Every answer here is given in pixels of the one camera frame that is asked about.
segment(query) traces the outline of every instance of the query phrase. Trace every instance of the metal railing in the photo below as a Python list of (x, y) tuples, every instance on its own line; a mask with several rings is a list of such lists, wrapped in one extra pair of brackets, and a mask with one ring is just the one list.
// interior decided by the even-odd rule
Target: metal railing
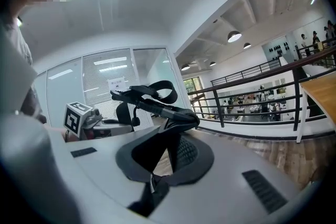
[(275, 59), (275, 60), (272, 60), (272, 61), (264, 62), (260, 65), (254, 66), (254, 67), (247, 68), (247, 69), (242, 70), (240, 72), (233, 73), (231, 75), (212, 80), (211, 83), (212, 83), (212, 86), (216, 86), (216, 85), (220, 85), (220, 84), (223, 84), (223, 83), (228, 83), (228, 82), (238, 80), (238, 79), (253, 77), (257, 74), (260, 74), (260, 73), (266, 72), (266, 71), (268, 71), (272, 68), (278, 68), (278, 67), (281, 67), (280, 60)]
[(336, 38), (330, 38), (330, 39), (322, 41), (322, 47), (319, 47), (318, 43), (316, 43), (316, 44), (312, 44), (312, 45), (309, 45), (309, 46), (306, 46), (306, 47), (298, 48), (296, 50), (296, 52), (298, 54), (298, 58), (302, 59), (302, 58), (305, 58), (307, 56), (316, 54), (320, 51), (323, 51), (325, 49), (328, 49), (328, 48), (331, 47), (331, 44), (334, 43), (334, 42), (336, 42)]
[[(305, 65), (309, 65), (313, 62), (319, 61), (321, 59), (325, 59), (325, 58), (331, 58), (332, 55), (336, 54), (336, 46), (324, 49), (323, 51), (317, 52), (316, 54), (310, 56), (310, 57), (306, 57), (303, 59), (300, 59), (298, 61), (289, 63), (287, 65), (278, 67), (278, 68), (274, 68), (274, 69), (270, 69), (268, 71), (265, 72), (261, 72), (255, 76), (251, 76), (248, 78), (242, 78), (242, 79), (238, 79), (235, 81), (228, 81), (227, 83), (221, 84), (221, 85), (217, 85), (217, 86), (213, 86), (210, 88), (206, 88), (206, 89), (202, 89), (202, 90), (198, 90), (198, 91), (193, 91), (193, 92), (189, 92), (188, 95), (193, 95), (193, 94), (205, 94), (205, 93), (209, 93), (212, 92), (214, 97), (213, 98), (204, 98), (203, 100), (214, 100), (216, 105), (207, 105), (207, 106), (193, 106), (194, 108), (200, 108), (201, 112), (196, 112), (196, 114), (201, 114), (201, 115), (210, 115), (212, 117), (214, 117), (214, 119), (209, 119), (209, 118), (200, 118), (200, 120), (203, 121), (211, 121), (211, 122), (219, 122), (221, 124), (222, 127), (224, 127), (224, 125), (226, 123), (230, 123), (230, 124), (244, 124), (244, 125), (279, 125), (279, 124), (294, 124), (293, 125), (293, 130), (296, 131), (298, 128), (298, 123), (300, 122), (299, 120), (299, 112), (302, 110), (302, 108), (300, 107), (300, 98), (302, 97), (302, 94), (300, 94), (300, 88), (299, 88), (299, 83), (308, 81), (308, 80), (312, 80), (321, 76), (324, 76), (326, 74), (332, 73), (334, 71), (336, 71), (336, 68), (332, 68), (329, 69), (323, 73), (317, 74), (315, 76), (311, 76), (308, 78), (300, 78), (300, 75), (302, 75), (304, 73), (302, 67)], [(244, 93), (239, 93), (239, 94), (232, 94), (232, 95), (228, 95), (228, 96), (224, 96), (224, 97), (219, 97), (218, 96), (218, 90), (222, 90), (225, 88), (230, 88), (233, 86), (237, 86), (237, 85), (241, 85), (241, 84), (245, 84), (245, 83), (249, 83), (249, 82), (253, 82), (253, 81), (257, 81), (260, 79), (264, 79), (264, 78), (268, 78), (268, 77), (272, 77), (284, 72), (288, 72), (288, 71), (292, 71), (293, 73), (293, 81), (292, 82), (288, 82), (285, 84), (281, 84), (278, 86), (273, 86), (273, 87), (269, 87), (266, 89), (259, 89), (256, 91), (249, 91), (249, 92), (244, 92)], [(282, 97), (282, 98), (277, 98), (277, 99), (272, 99), (272, 100), (267, 100), (265, 99), (265, 101), (258, 101), (255, 103), (240, 103), (240, 104), (234, 104), (233, 102), (231, 104), (228, 105), (221, 105), (220, 104), (220, 99), (227, 99), (227, 98), (235, 98), (238, 96), (242, 96), (242, 95), (251, 95), (251, 94), (255, 94), (255, 93), (261, 93), (261, 92), (266, 92), (266, 91), (271, 91), (271, 90), (276, 90), (276, 89), (280, 89), (280, 88), (285, 88), (288, 86), (294, 86), (294, 95), (293, 96), (288, 96), (288, 97)], [(269, 111), (268, 110), (268, 106), (272, 105), (273, 103), (283, 103), (283, 102), (287, 102), (288, 100), (295, 100), (295, 105), (293, 108), (291, 109), (283, 109), (283, 110), (275, 110), (275, 111)], [(244, 108), (247, 106), (258, 106), (259, 107), (259, 112), (256, 113), (245, 113), (245, 110), (240, 110), (243, 113), (229, 113), (230, 110), (234, 107), (240, 107), (240, 108)], [(214, 113), (203, 113), (202, 112), (202, 108), (215, 108), (217, 109), (216, 112)], [(224, 113), (223, 109), (225, 110), (225, 108), (228, 110), (228, 113)], [(311, 104), (308, 103), (307, 106), (308, 109), (315, 109), (318, 108), (317, 105), (312, 101)], [(293, 119), (290, 120), (286, 120), (286, 121), (270, 121), (270, 122), (241, 122), (241, 121), (235, 121), (236, 116), (270, 116), (272, 118), (272, 115), (280, 115), (280, 114), (284, 114), (284, 113), (295, 113)], [(233, 121), (226, 121), (224, 120), (224, 117), (233, 117)], [(320, 115), (315, 115), (312, 116), (310, 118), (308, 118), (306, 121), (314, 121), (314, 120), (319, 120), (319, 119), (323, 119), (326, 118), (326, 116), (323, 114), (323, 112), (321, 111)]]

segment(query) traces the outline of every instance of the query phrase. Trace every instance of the window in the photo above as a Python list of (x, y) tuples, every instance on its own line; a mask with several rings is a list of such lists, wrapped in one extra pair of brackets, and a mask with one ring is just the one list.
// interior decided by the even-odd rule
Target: window
[[(199, 77), (184, 80), (184, 86), (185, 86), (187, 92), (198, 91), (198, 90), (201, 90), (203, 88)], [(189, 100), (195, 98), (198, 95), (199, 94), (188, 95)], [(204, 99), (205, 98), (202, 97), (202, 98), (198, 99), (197, 101), (194, 101), (194, 102), (191, 101), (191, 106), (192, 106), (194, 112), (196, 112), (196, 113), (209, 113), (209, 108), (200, 108), (199, 107), (199, 106), (208, 106), (206, 100), (204, 100)], [(197, 114), (197, 116), (199, 118), (208, 118), (209, 117), (209, 115), (207, 115), (207, 114)]]

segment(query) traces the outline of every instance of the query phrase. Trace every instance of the air vent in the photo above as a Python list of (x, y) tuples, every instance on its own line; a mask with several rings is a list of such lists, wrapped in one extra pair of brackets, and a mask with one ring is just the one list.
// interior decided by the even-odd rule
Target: air vent
[(286, 199), (259, 171), (250, 170), (242, 175), (269, 214), (286, 204)]

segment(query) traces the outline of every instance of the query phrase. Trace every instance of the paper sign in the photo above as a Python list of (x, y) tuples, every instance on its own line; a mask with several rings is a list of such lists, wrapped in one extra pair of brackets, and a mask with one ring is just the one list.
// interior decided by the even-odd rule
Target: paper sign
[(110, 91), (125, 91), (126, 83), (125, 77), (117, 79), (109, 79), (108, 81)]

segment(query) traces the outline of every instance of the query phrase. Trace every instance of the black railing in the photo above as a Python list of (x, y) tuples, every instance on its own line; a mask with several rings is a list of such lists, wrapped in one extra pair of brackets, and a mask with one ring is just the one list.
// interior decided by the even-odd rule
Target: black railing
[[(205, 93), (213, 93), (213, 98), (202, 98), (202, 100), (206, 100), (206, 101), (210, 101), (210, 100), (214, 100), (214, 104), (213, 105), (207, 105), (207, 106), (194, 106), (194, 108), (214, 108), (216, 109), (216, 111), (212, 111), (211, 113), (203, 113), (201, 112), (196, 112), (196, 114), (201, 114), (202, 116), (210, 116), (210, 118), (200, 118), (200, 120), (204, 120), (204, 121), (211, 121), (211, 122), (219, 122), (221, 124), (222, 127), (225, 126), (226, 123), (230, 123), (230, 124), (243, 124), (243, 125), (278, 125), (278, 124), (293, 124), (293, 130), (296, 131), (298, 128), (298, 123), (300, 122), (299, 120), (299, 112), (302, 110), (302, 108), (300, 107), (300, 98), (302, 97), (302, 94), (300, 94), (300, 86), (299, 83), (311, 80), (311, 79), (315, 79), (324, 75), (327, 75), (329, 73), (335, 72), (336, 68), (332, 68), (332, 69), (328, 69), (323, 73), (311, 76), (311, 77), (307, 77), (306, 74), (304, 73), (302, 67), (305, 65), (309, 65), (313, 62), (319, 61), (321, 59), (325, 59), (325, 58), (331, 58), (332, 55), (336, 54), (336, 46), (333, 46), (331, 48), (327, 48), (323, 51), (317, 52), (316, 54), (310, 56), (310, 57), (306, 57), (303, 59), (300, 59), (298, 61), (289, 63), (287, 65), (278, 67), (278, 68), (274, 68), (274, 69), (270, 69), (268, 71), (265, 72), (261, 72), (255, 76), (252, 77), (247, 77), (247, 78), (241, 78), (235, 81), (228, 81), (227, 83), (218, 85), (218, 86), (213, 86), (207, 89), (203, 89), (203, 90), (199, 90), (199, 91), (194, 91), (194, 92), (189, 92), (188, 95), (193, 95), (193, 94), (205, 94)], [(268, 77), (272, 77), (284, 72), (288, 72), (288, 71), (292, 71), (293, 72), (293, 81), (291, 82), (287, 82), (285, 84), (281, 84), (278, 86), (273, 86), (273, 87), (269, 87), (266, 89), (258, 89), (255, 91), (249, 91), (249, 92), (244, 92), (244, 93), (239, 93), (239, 94), (232, 94), (232, 95), (228, 95), (228, 96), (223, 96), (223, 97), (219, 97), (218, 96), (218, 90), (222, 90), (225, 88), (230, 88), (233, 86), (237, 86), (237, 85), (241, 85), (241, 84), (245, 84), (245, 83), (249, 83), (249, 82), (253, 82), (253, 81), (257, 81), (260, 79), (264, 79), (264, 78), (268, 78)], [(277, 98), (277, 99), (268, 99), (265, 98), (263, 99), (261, 97), (261, 95), (265, 96), (265, 93), (267, 93), (268, 91), (272, 91), (272, 90), (277, 90), (282, 88), (281, 90), (279, 90), (279, 93), (281, 92), (282, 94), (286, 95), (286, 87), (290, 87), (290, 86), (294, 86), (293, 89), (293, 93), (294, 95), (292, 96), (284, 96), (281, 98)], [(237, 97), (241, 97), (241, 96), (247, 96), (247, 95), (251, 95), (251, 94), (257, 94), (257, 96), (259, 96), (258, 100), (256, 99), (254, 103), (247, 103), (247, 102), (243, 102), (242, 99), (239, 99), (241, 102), (239, 103), (235, 103), (237, 101)], [(229, 104), (225, 104), (225, 105), (221, 105), (220, 104), (220, 99), (228, 99), (230, 98), (230, 103)], [(288, 100), (295, 100), (295, 105), (290, 108), (287, 109), (287, 101)], [(280, 104), (286, 104), (286, 108), (282, 109), (280, 107)], [(245, 107), (248, 106), (252, 106), (254, 107), (254, 111), (250, 112), (250, 113), (245, 113)], [(233, 108), (235, 107), (239, 107), (239, 111), (237, 111), (237, 113), (231, 113), (233, 112)], [(316, 110), (317, 105), (311, 101), (310, 103), (308, 102), (308, 109), (313, 109)], [(314, 121), (314, 120), (319, 120), (319, 119), (323, 119), (325, 118), (325, 115), (323, 114), (322, 110), (319, 110), (319, 113), (317, 113), (317, 115), (312, 115), (312, 113), (310, 113), (309, 118), (307, 118), (306, 121)], [(284, 114), (284, 113), (295, 113), (295, 115), (290, 118), (289, 120), (285, 120), (285, 121), (281, 121), (279, 120), (280, 115)], [(271, 121), (266, 121), (266, 122), (241, 122), (241, 121), (236, 121), (237, 117), (239, 116), (261, 116), (261, 117), (270, 117)]]
[(249, 78), (249, 77), (253, 77), (257, 74), (266, 72), (272, 68), (278, 68), (281, 67), (281, 63), (279, 58), (272, 60), (272, 61), (268, 61), (265, 63), (262, 63), (260, 65), (254, 66), (254, 67), (250, 67), (248, 69), (242, 70), (240, 72), (237, 73), (233, 73), (231, 75), (219, 78), (219, 79), (215, 79), (212, 80), (212, 86), (216, 86), (216, 85), (220, 85), (223, 83), (228, 83), (234, 80), (238, 80), (238, 79), (244, 79), (244, 78)]
[(296, 50), (299, 59), (305, 58), (307, 56), (311, 56), (313, 54), (316, 54), (322, 50), (328, 49), (331, 47), (331, 45), (336, 42), (336, 38), (330, 38), (327, 40), (322, 41), (322, 47), (319, 47), (318, 43), (312, 44), (306, 47), (298, 48)]

